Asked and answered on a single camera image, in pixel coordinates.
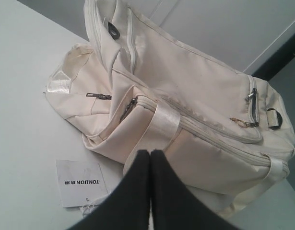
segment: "fabric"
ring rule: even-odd
[[[295,135],[281,96],[266,81],[174,39],[120,0],[86,0],[84,14],[90,44],[69,51],[46,96],[89,150],[126,164],[125,171],[138,148],[164,150],[205,205],[217,212],[235,207],[225,217],[288,176]],[[283,118],[276,130],[269,128],[269,108]],[[265,180],[273,175],[271,159],[282,170]],[[254,198],[235,203],[259,184]]]

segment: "zipper pull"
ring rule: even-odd
[[[132,98],[132,100],[130,101],[130,103],[127,105],[123,115],[120,117],[119,122],[121,123],[132,111],[132,109],[134,108],[134,106],[137,104],[137,100],[138,98]]]
[[[96,97],[97,99],[101,100],[111,100],[111,95],[104,95],[104,94],[98,94],[98,93],[87,93],[86,97]]]
[[[245,98],[247,102],[249,102],[254,96],[257,94],[257,89],[253,88],[252,92]]]
[[[259,126],[259,122],[245,122],[243,120],[234,118],[234,117],[230,117],[229,119],[231,119],[232,121],[234,121],[237,125],[239,125],[241,128],[254,128],[254,127],[258,127]]]

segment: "white backpack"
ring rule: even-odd
[[[124,172],[137,150],[164,150],[223,217],[288,176],[295,135],[268,82],[174,39],[120,0],[86,0],[84,14],[90,45],[70,50],[46,96],[89,150]]]

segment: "backpack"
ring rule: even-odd
[[[163,150],[222,217],[288,176],[295,135],[267,81],[176,40],[120,0],[86,0],[84,15],[90,44],[66,54],[46,97],[89,150],[124,173],[137,150]]]

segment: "paper tag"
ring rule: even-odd
[[[56,166],[63,207],[88,205],[108,194],[99,164],[56,160]]]

